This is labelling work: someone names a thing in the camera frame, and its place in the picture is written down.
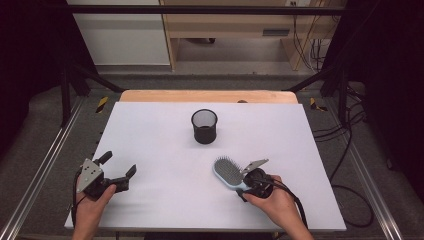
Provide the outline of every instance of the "hand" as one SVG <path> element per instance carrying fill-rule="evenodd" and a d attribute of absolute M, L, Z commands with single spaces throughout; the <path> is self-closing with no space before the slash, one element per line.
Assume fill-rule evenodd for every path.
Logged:
<path fill-rule="evenodd" d="M 271 177 L 281 182 L 281 177 Z M 244 193 L 243 197 L 264 211 L 271 221 L 283 228 L 291 238 L 313 239 L 299 216 L 293 198 L 286 191 L 274 187 L 271 195 L 266 199 L 247 193 Z"/>
<path fill-rule="evenodd" d="M 110 185 L 97 201 L 86 196 L 83 192 L 77 194 L 76 201 L 81 202 L 77 208 L 76 225 L 72 239 L 93 239 L 97 232 L 103 210 L 113 197 L 115 191 L 116 186 Z"/>

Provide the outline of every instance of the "brush bristles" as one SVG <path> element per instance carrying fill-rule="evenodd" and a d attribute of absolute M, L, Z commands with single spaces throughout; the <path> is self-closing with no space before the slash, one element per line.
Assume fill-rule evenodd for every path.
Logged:
<path fill-rule="evenodd" d="M 214 164 L 214 169 L 215 172 L 229 185 L 237 186 L 243 181 L 244 176 L 240 173 L 240 166 L 227 156 L 217 158 Z"/>

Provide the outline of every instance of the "gray floor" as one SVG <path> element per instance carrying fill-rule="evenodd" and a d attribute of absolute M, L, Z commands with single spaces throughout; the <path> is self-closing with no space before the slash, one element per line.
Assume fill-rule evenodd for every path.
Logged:
<path fill-rule="evenodd" d="M 275 54 L 275 51 L 264 53 L 264 48 L 268 49 L 271 46 L 281 54 Z M 109 72 L 105 78 L 121 87 L 133 89 L 281 90 L 312 74 L 308 69 L 299 72 L 290 71 L 287 59 L 282 55 L 284 52 L 279 41 L 262 43 L 257 40 L 217 39 L 215 45 L 210 45 L 203 40 L 188 39 L 181 44 L 181 48 L 187 50 L 180 51 L 178 69 L 175 72 L 153 70 L 143 75 L 134 72 Z M 230 49 L 235 49 L 232 54 L 229 52 Z M 92 157 L 97 147 L 96 142 L 101 138 L 101 132 L 112 111 L 113 102 L 119 99 L 119 94 L 112 93 L 91 81 L 89 83 L 93 90 L 89 97 L 82 99 L 80 114 L 70 133 L 66 135 L 65 144 L 59 149 L 52 168 L 46 174 L 44 184 L 36 193 L 37 197 L 27 212 L 25 221 L 19 226 L 21 235 L 69 236 L 72 233 L 64 229 L 63 225 L 68 216 L 66 208 L 71 200 L 74 173 L 85 158 Z M 297 93 L 299 102 L 305 107 L 312 130 L 328 129 L 336 124 L 329 111 L 310 108 L 311 97 L 317 100 L 319 106 L 326 106 L 332 102 L 332 99 L 320 97 L 317 91 L 319 86 L 320 83 L 316 83 Z M 353 86 L 358 91 L 363 91 L 360 84 Z M 108 96 L 109 101 L 102 113 L 95 113 L 97 104 L 103 96 Z M 3 193 L 0 208 L 2 227 L 13 215 L 60 130 L 60 100 L 59 88 L 53 88 L 32 99 L 29 115 L 15 139 L 15 144 L 0 162 L 0 181 L 5 183 L 0 185 L 0 191 Z M 78 102 L 81 99 L 73 95 L 72 100 Z M 349 99 L 350 105 L 354 102 L 353 99 Z M 385 154 L 381 151 L 373 130 L 366 122 L 360 122 L 353 127 L 353 138 L 403 238 L 424 239 L 423 204 L 402 173 L 387 169 Z M 317 142 L 317 146 L 326 171 L 330 174 L 345 148 L 343 137 Z M 333 183 L 355 189 L 365 196 L 363 185 L 352 162 L 352 155 L 348 155 Z M 370 213 L 360 199 L 338 189 L 335 190 L 335 194 L 346 219 L 356 223 L 367 221 Z M 383 222 L 382 219 L 375 219 L 367 228 L 347 225 L 346 232 L 314 233 L 314 235 L 317 239 L 387 239 L 382 230 Z M 125 235 L 140 236 L 137 233 Z M 114 236 L 114 233 L 105 230 L 100 231 L 99 236 Z"/>

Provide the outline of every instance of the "white tabletop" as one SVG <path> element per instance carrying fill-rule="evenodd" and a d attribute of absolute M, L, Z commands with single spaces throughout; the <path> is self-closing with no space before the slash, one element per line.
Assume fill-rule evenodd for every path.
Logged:
<path fill-rule="evenodd" d="M 190 119 L 202 108 L 218 116 L 209 145 L 193 137 Z M 101 228 L 281 231 L 214 175 L 215 159 L 226 155 L 241 167 L 268 158 L 261 168 L 300 198 L 311 231 L 346 230 L 300 104 L 117 102 L 94 159 L 107 151 L 105 177 L 122 177 L 133 164 L 137 173 L 107 205 Z"/>

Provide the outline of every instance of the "floor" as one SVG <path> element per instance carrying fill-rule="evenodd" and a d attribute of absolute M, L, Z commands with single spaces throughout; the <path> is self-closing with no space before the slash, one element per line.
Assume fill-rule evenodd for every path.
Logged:
<path fill-rule="evenodd" d="M 143 68 L 147 69 L 143 74 L 125 68 L 101 70 L 111 82 L 133 89 L 278 91 L 313 74 L 313 70 L 306 67 L 292 71 L 281 43 L 275 39 L 217 39 L 214 44 L 206 39 L 185 39 L 180 44 L 175 71 L 155 66 Z M 5 193 L 1 197 L 3 204 L 0 209 L 2 239 L 13 239 L 6 236 L 16 237 L 18 233 L 22 239 L 47 239 L 46 235 L 52 236 L 51 239 L 61 239 L 60 236 L 66 237 L 72 233 L 64 229 L 63 224 L 68 216 L 66 208 L 70 202 L 73 174 L 81 161 L 91 158 L 95 152 L 96 142 L 101 138 L 108 114 L 112 111 L 112 103 L 119 99 L 119 94 L 92 81 L 89 84 L 93 89 L 89 97 L 81 98 L 72 94 L 73 104 L 79 108 L 79 114 L 71 121 L 69 131 L 59 127 L 60 89 L 53 88 L 32 99 L 30 113 L 15 144 L 0 162 L 0 181 L 7 183 L 0 185 L 0 191 Z M 321 84 L 317 82 L 297 93 L 313 131 L 328 129 L 337 123 L 331 110 L 337 101 L 320 96 L 318 90 Z M 364 91 L 361 84 L 351 84 L 357 91 Z M 96 114 L 95 109 L 103 96 L 109 97 L 110 104 L 105 106 L 102 114 Z M 319 108 L 311 108 L 311 98 L 316 100 Z M 349 98 L 348 102 L 352 106 L 356 101 Z M 360 106 L 355 108 L 354 113 L 362 116 L 360 112 Z M 402 173 L 387 169 L 385 154 L 380 149 L 373 129 L 363 120 L 353 127 L 354 144 L 335 175 L 334 183 L 355 189 L 367 198 L 373 205 L 376 218 L 367 227 L 348 224 L 346 232 L 314 233 L 315 238 L 424 239 L 422 202 Z M 314 135 L 326 132 L 314 132 Z M 321 138 L 317 141 L 329 175 L 343 154 L 346 136 L 338 135 L 334 139 Z M 62 141 L 62 145 L 52 146 L 57 141 Z M 366 179 L 367 176 L 371 177 L 371 183 Z M 335 188 L 334 192 L 343 216 L 348 221 L 366 225 L 372 215 L 363 199 L 340 188 Z M 99 232 L 99 237 L 113 236 L 113 232 Z M 124 236 L 140 239 L 144 235 L 125 233 Z"/>

